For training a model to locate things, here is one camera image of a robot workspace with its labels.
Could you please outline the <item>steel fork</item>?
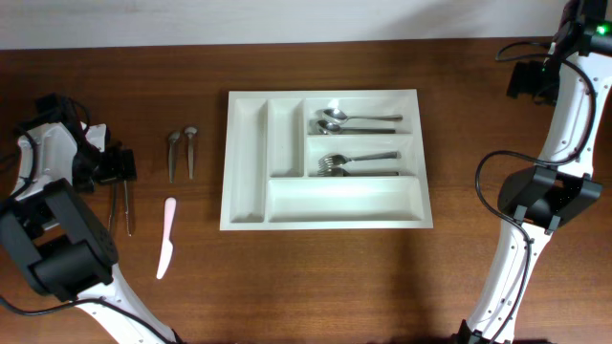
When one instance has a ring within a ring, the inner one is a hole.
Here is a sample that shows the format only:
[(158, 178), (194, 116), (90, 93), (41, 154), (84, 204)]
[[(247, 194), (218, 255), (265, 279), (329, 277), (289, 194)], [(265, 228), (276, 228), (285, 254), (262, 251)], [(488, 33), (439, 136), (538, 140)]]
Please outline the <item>steel fork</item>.
[(317, 172), (319, 177), (395, 177), (399, 172), (349, 172), (340, 167), (322, 169)]
[(328, 169), (333, 167), (340, 167), (349, 162), (354, 161), (374, 161), (374, 160), (396, 160), (401, 157), (401, 153), (398, 151), (385, 152), (372, 155), (364, 155), (357, 157), (348, 157), (342, 154), (332, 154), (322, 157), (318, 160), (318, 166), (321, 169)]

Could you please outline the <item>steel kitchen tongs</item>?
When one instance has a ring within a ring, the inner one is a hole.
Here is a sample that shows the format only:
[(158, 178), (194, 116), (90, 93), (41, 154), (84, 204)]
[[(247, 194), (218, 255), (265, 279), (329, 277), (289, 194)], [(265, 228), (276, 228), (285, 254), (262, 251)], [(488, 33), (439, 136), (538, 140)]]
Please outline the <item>steel kitchen tongs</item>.
[(119, 213), (118, 206), (118, 196), (119, 190), (122, 189), (122, 202), (123, 202), (123, 217), (125, 224), (125, 231), (129, 237), (134, 234), (134, 220), (132, 215), (132, 201), (131, 201), (131, 191), (130, 185), (128, 181), (123, 181), (121, 183), (114, 183), (111, 186), (111, 203), (110, 203), (110, 212), (108, 217), (107, 228), (110, 232), (111, 236), (115, 235), (117, 228), (117, 219)]

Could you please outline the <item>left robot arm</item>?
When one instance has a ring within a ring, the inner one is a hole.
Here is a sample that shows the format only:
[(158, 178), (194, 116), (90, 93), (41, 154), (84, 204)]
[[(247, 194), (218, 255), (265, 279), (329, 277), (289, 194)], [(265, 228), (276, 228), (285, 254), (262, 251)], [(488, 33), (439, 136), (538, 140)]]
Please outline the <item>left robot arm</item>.
[(112, 229), (82, 198), (135, 181), (132, 150), (71, 97), (49, 94), (35, 108), (14, 129), (18, 174), (1, 203), (2, 247), (35, 292), (59, 302), (35, 315), (80, 309), (119, 343), (181, 342), (130, 288)]

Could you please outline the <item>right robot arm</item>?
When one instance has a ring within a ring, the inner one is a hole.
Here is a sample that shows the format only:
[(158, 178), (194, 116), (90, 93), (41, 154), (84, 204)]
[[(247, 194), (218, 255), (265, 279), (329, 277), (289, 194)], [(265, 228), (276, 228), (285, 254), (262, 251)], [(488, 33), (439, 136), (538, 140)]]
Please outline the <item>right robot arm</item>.
[(515, 321), (537, 259), (562, 226), (594, 204), (602, 185), (593, 155), (611, 91), (611, 14), (606, 0), (566, 3), (544, 53), (515, 55), (508, 97), (527, 95), (554, 114), (538, 157), (507, 150), (530, 167), (509, 175), (489, 212), (501, 221), (477, 305), (454, 343), (514, 342)]

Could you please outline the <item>small steel spoon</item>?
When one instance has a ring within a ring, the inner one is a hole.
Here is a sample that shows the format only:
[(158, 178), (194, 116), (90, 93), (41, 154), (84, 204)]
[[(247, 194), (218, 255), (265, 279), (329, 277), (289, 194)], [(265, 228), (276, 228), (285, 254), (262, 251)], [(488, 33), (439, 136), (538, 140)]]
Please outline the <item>small steel spoon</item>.
[(168, 136), (168, 178), (171, 183), (175, 181), (176, 172), (176, 144), (180, 140), (181, 133), (174, 131)]
[(188, 177), (193, 180), (194, 179), (194, 138), (198, 132), (198, 129), (195, 126), (188, 126), (185, 129), (185, 134), (187, 136), (187, 168), (188, 168)]

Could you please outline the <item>steel tablespoon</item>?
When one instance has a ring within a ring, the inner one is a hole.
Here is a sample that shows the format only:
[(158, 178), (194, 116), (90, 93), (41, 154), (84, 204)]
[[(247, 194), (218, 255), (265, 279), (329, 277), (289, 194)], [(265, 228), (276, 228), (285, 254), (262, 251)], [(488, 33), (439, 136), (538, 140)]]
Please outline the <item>steel tablespoon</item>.
[(351, 119), (368, 119), (368, 120), (380, 120), (380, 121), (402, 121), (404, 117), (402, 115), (390, 115), (390, 116), (349, 116), (342, 112), (338, 108), (329, 108), (322, 111), (323, 116), (328, 120), (336, 124), (343, 124)]
[(317, 131), (322, 135), (353, 135), (353, 134), (395, 134), (395, 129), (346, 128), (339, 124), (321, 119), (316, 123)]

